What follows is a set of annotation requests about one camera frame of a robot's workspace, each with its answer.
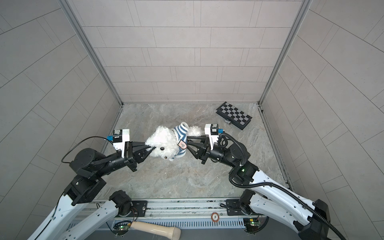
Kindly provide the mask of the blue white striped sweater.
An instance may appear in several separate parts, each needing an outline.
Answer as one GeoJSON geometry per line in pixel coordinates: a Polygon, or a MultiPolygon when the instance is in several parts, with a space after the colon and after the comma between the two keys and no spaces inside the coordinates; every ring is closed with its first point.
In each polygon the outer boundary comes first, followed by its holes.
{"type": "Polygon", "coordinates": [[[175,155],[175,158],[181,158],[186,154],[187,150],[187,133],[189,131],[189,126],[187,123],[182,122],[180,125],[174,127],[173,132],[176,135],[177,146],[179,148],[178,153],[175,155]]]}

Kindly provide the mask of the white teddy bear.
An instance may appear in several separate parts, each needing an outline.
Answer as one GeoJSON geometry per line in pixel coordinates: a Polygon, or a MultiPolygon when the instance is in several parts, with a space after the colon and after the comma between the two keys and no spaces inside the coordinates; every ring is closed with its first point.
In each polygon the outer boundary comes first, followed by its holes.
{"type": "MultiPolygon", "coordinates": [[[[151,157],[160,157],[165,160],[173,161],[175,155],[178,153],[176,135],[172,130],[164,126],[157,127],[156,131],[146,140],[145,144],[151,147],[156,147],[151,157]]],[[[198,126],[189,127],[188,136],[198,137],[202,136],[204,131],[198,126]]]]}

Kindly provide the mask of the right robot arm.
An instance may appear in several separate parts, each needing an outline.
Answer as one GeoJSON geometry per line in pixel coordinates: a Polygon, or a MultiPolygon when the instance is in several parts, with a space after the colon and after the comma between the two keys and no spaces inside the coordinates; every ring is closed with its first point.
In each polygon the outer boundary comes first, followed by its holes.
{"type": "Polygon", "coordinates": [[[239,208],[245,215],[261,214],[292,230],[302,240],[326,240],[329,208],[322,200],[312,201],[278,184],[249,161],[244,144],[223,133],[211,143],[208,136],[187,137],[188,150],[196,159],[230,166],[230,183],[244,189],[239,208]]]}

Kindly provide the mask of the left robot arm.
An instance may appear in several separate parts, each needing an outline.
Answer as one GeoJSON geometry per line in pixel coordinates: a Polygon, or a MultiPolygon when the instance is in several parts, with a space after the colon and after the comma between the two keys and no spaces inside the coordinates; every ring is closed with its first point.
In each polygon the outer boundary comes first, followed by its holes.
{"type": "Polygon", "coordinates": [[[122,190],[114,192],[110,198],[93,213],[74,227],[70,223],[99,194],[106,185],[103,176],[129,167],[133,172],[153,148],[141,142],[125,142],[123,150],[109,156],[86,148],[70,162],[77,174],[65,188],[57,205],[41,225],[29,237],[31,240],[84,240],[103,224],[116,216],[133,216],[136,220],[146,213],[145,202],[135,204],[122,190]]]}

